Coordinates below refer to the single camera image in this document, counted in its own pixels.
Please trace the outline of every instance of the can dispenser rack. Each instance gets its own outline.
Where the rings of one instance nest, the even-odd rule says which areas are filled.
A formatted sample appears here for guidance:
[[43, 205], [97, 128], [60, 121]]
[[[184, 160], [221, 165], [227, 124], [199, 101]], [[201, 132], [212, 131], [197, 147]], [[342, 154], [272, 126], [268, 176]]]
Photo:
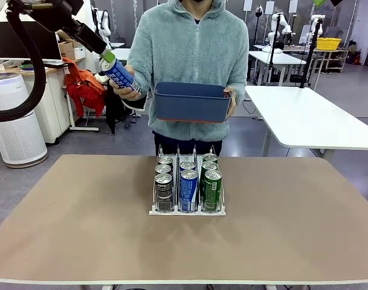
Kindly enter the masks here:
[[[202, 200], [200, 197], [200, 176], [201, 176], [201, 166], [202, 166], [202, 155], [197, 155], [196, 148], [193, 150], [193, 154], [191, 155], [182, 155], [179, 153], [179, 148], [177, 148], [177, 154], [174, 155], [165, 155], [163, 154], [162, 148], [158, 151], [158, 158], [156, 166], [158, 165], [158, 159], [162, 156], [170, 156], [173, 158], [173, 204], [171, 206], [171, 211], [159, 211], [157, 199], [156, 199], [156, 191], [155, 191], [155, 182], [153, 181], [153, 200], [152, 200], [152, 210], [149, 212], [150, 215], [163, 215], [163, 216], [225, 216], [225, 198], [224, 198], [224, 187], [221, 184], [219, 203], [216, 207], [216, 211], [214, 212], [206, 212], [204, 210], [204, 206], [202, 204]], [[198, 174], [197, 180], [197, 189], [196, 189], [196, 210], [191, 212], [181, 211], [181, 200], [179, 198], [179, 164], [182, 161], [193, 161], [196, 164], [196, 172]]]

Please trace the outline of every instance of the red jacket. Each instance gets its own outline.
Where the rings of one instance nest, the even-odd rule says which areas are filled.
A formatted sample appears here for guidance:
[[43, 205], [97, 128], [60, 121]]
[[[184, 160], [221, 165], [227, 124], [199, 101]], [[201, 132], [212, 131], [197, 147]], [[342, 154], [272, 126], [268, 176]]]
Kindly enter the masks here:
[[69, 96], [74, 100], [78, 117], [84, 114], [83, 106], [95, 109], [99, 117], [105, 107], [105, 89], [102, 84], [95, 79], [92, 72], [78, 69], [72, 60], [64, 57], [63, 61], [68, 63], [69, 70], [69, 74], [65, 75], [64, 84]]

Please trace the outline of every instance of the teal fleece jacket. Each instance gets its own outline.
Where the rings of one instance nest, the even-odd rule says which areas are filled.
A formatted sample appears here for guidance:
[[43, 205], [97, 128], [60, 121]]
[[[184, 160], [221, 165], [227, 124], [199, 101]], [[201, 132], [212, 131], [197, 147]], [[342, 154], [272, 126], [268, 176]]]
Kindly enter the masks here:
[[[213, 0], [197, 25], [179, 0], [168, 0], [142, 15], [128, 64], [135, 71], [143, 97], [159, 82], [231, 86], [239, 105], [245, 96], [248, 70], [248, 30], [242, 20], [226, 11], [224, 0]], [[220, 141], [229, 133], [221, 124], [163, 121], [154, 99], [149, 127], [178, 140]]]

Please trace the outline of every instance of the person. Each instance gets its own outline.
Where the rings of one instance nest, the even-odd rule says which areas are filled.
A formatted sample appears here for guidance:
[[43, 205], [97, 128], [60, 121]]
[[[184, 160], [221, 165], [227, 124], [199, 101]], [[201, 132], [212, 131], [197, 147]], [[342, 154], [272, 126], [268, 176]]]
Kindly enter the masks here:
[[[248, 70], [248, 30], [244, 21], [225, 9], [224, 0], [168, 0], [142, 15], [126, 69], [141, 86], [114, 92], [130, 101], [144, 98], [158, 82], [222, 85], [231, 94], [227, 117], [245, 97]], [[155, 151], [165, 154], [220, 154], [228, 135], [228, 120], [221, 124], [164, 121], [156, 117], [153, 99], [149, 127]]]

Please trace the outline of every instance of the black pants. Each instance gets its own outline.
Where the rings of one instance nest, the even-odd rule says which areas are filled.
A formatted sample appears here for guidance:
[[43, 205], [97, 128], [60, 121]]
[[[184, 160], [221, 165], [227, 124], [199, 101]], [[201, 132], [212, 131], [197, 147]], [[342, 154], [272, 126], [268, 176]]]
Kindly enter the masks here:
[[197, 140], [177, 140], [169, 137], [162, 136], [153, 131], [154, 134], [154, 143], [155, 143], [155, 155], [158, 156], [158, 149], [160, 146], [162, 147], [164, 154], [176, 154], [177, 147], [179, 147], [180, 154], [192, 154], [193, 148], [196, 146], [197, 154], [203, 155], [209, 153], [209, 150], [213, 146], [215, 149], [215, 154], [217, 156], [220, 155], [222, 141], [214, 141], [214, 142], [203, 142]]

